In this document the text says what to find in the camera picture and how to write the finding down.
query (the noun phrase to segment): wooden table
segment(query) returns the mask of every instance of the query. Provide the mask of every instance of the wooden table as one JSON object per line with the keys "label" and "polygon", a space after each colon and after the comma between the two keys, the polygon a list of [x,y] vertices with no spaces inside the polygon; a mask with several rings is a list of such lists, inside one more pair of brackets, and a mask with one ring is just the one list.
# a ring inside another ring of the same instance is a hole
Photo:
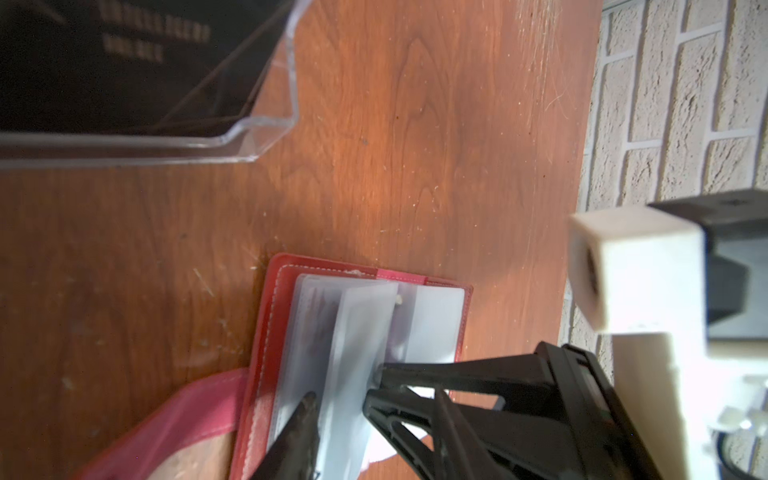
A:
{"label": "wooden table", "polygon": [[1,172],[0,478],[245,366],[277,252],[472,283],[465,359],[554,342],[601,3],[316,0],[255,164]]}

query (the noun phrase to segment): cable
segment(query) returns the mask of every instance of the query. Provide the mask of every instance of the cable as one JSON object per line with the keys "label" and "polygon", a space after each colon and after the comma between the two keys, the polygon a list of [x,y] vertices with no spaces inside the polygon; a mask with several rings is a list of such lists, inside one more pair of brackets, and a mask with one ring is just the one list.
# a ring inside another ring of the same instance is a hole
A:
{"label": "cable", "polygon": [[728,434],[725,432],[717,434],[717,456],[720,458],[720,463],[723,464],[723,468],[730,473],[733,478],[737,478],[738,480],[759,480],[757,477],[754,477],[737,467],[730,459],[730,455],[725,451],[727,437]]}

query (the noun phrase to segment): white brick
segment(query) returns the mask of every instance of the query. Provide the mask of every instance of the white brick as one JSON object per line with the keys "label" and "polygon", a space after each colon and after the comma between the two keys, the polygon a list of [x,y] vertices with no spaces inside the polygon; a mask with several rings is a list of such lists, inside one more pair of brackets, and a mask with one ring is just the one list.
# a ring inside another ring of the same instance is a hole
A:
{"label": "white brick", "polygon": [[717,81],[720,34],[682,45],[669,138],[664,152],[661,199],[698,195],[703,170],[703,138],[711,92]]}
{"label": "white brick", "polygon": [[717,130],[759,127],[768,86],[768,2],[736,0],[720,83]]}
{"label": "white brick", "polygon": [[587,211],[587,199],[589,198],[589,170],[592,165],[592,154],[584,155],[581,162],[581,177],[579,177],[578,199],[576,200],[576,211]]}
{"label": "white brick", "polygon": [[725,14],[723,0],[688,0],[685,11],[685,31],[698,30],[722,22]]}
{"label": "white brick", "polygon": [[659,177],[660,148],[644,148],[627,152],[624,166],[622,205],[645,205],[656,196]]}
{"label": "white brick", "polygon": [[710,143],[704,175],[704,193],[752,187],[754,140],[728,138]]}
{"label": "white brick", "polygon": [[677,2],[649,0],[630,139],[664,136],[677,49]]}
{"label": "white brick", "polygon": [[591,154],[594,148],[594,123],[598,117],[597,108],[600,103],[600,84],[602,83],[600,72],[603,69],[603,53],[605,39],[607,37],[607,28],[610,22],[610,15],[603,15],[600,22],[600,37],[598,39],[597,61],[594,63],[594,72],[592,74],[592,95],[589,99],[589,117],[587,118],[587,140],[584,142],[584,153]]}
{"label": "white brick", "polygon": [[617,205],[621,181],[621,155],[624,148],[624,125],[627,102],[634,73],[634,59],[615,61],[605,67],[603,94],[598,115],[598,135],[592,159],[588,210]]}
{"label": "white brick", "polygon": [[600,341],[598,342],[598,362],[603,367],[605,376],[611,383],[614,382],[614,343],[610,335],[600,335]]}
{"label": "white brick", "polygon": [[758,439],[755,445],[751,473],[757,478],[768,478],[768,439],[765,437]]}
{"label": "white brick", "polygon": [[621,8],[611,13],[611,36],[608,40],[608,54],[616,55],[628,50],[634,51],[640,34],[643,4]]}
{"label": "white brick", "polygon": [[[565,282],[566,290],[570,290],[570,283]],[[558,345],[568,343],[568,338],[571,336],[571,306],[573,305],[573,299],[570,295],[563,296],[563,310],[560,315],[560,332],[558,333]]]}
{"label": "white brick", "polygon": [[755,187],[768,190],[768,128],[763,131],[758,162]]}
{"label": "white brick", "polygon": [[728,455],[736,467],[743,472],[750,470],[752,448],[755,445],[755,435],[752,432],[740,431],[734,433],[728,440]]}
{"label": "white brick", "polygon": [[574,309],[573,326],[571,328],[571,345],[593,352],[598,345],[598,335],[584,318],[584,314],[576,307]]}

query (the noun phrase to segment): pink fabric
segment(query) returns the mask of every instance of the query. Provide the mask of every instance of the pink fabric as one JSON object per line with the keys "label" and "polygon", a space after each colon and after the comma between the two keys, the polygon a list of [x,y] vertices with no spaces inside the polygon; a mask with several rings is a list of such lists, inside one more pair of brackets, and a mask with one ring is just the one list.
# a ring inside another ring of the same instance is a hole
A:
{"label": "pink fabric", "polygon": [[183,387],[75,478],[145,480],[175,452],[233,432],[240,420],[247,379],[248,369],[236,369]]}
{"label": "pink fabric", "polygon": [[384,270],[383,268],[379,268],[376,271],[376,278],[383,280],[397,280],[398,282],[405,283],[415,283],[416,285],[424,285],[427,281],[427,277],[423,275],[396,272],[394,270]]}

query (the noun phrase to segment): brick wall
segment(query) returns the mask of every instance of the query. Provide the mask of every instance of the brick wall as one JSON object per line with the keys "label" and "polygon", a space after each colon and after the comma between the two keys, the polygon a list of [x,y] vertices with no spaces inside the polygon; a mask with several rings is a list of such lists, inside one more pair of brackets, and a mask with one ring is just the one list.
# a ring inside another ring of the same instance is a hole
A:
{"label": "brick wall", "polygon": [[[768,189],[768,0],[607,0],[578,211]],[[561,343],[595,351],[566,286]],[[734,452],[768,478],[768,442]]]}

